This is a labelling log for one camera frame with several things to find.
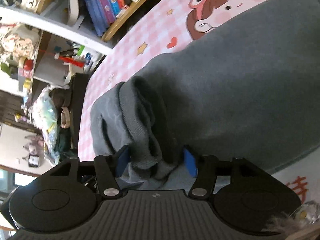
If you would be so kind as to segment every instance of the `chinese character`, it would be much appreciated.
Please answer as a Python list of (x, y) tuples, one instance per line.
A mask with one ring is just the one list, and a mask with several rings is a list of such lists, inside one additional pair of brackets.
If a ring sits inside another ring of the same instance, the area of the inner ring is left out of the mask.
[(286, 184), (287, 187), (289, 187), (289, 185), (292, 185), (293, 187), (289, 187), (291, 188), (301, 199), (301, 203), (303, 204), (306, 200), (306, 194), (308, 189), (305, 188), (306, 185), (308, 185), (307, 182), (302, 182), (303, 180), (305, 180), (307, 177), (297, 177), (297, 179), (294, 182), (288, 182)]

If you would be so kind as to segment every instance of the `round pad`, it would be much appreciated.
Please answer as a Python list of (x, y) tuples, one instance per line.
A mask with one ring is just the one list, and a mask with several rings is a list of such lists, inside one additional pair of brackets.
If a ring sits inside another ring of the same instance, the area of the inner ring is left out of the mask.
[(96, 208), (95, 194), (63, 176), (44, 176), (12, 195), (9, 211), (19, 228), (59, 232), (88, 220)]
[(291, 214), (300, 198), (282, 183), (244, 178), (218, 191), (213, 206), (222, 220), (244, 233), (261, 234), (273, 215)]

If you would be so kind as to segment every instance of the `purple book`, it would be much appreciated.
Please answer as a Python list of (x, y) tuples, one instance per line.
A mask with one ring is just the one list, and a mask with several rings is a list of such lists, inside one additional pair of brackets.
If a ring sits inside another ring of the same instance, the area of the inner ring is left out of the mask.
[(109, 24), (113, 23), (116, 20), (116, 16), (112, 11), (111, 4), (109, 0), (100, 0), (100, 3), (103, 7), (103, 11), (106, 15), (107, 21)]

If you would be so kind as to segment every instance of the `blue pad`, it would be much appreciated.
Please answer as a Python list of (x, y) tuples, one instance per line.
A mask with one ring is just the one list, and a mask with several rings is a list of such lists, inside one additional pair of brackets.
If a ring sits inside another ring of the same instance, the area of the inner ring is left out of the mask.
[(124, 145), (116, 154), (119, 154), (119, 157), (115, 175), (116, 178), (119, 178), (122, 176), (122, 173), (130, 162), (129, 147)]
[(189, 174), (196, 178), (198, 176), (198, 168), (196, 166), (196, 159), (194, 156), (186, 149), (183, 149), (183, 155), (184, 155), (184, 165), (189, 171)]

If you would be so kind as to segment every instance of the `cartoon eye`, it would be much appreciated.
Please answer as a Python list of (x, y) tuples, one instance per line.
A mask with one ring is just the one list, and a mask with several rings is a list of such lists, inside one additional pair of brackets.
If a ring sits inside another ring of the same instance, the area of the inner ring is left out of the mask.
[(191, 5), (193, 6), (198, 5), (199, 3), (201, 3), (201, 1), (203, 0), (192, 0)]

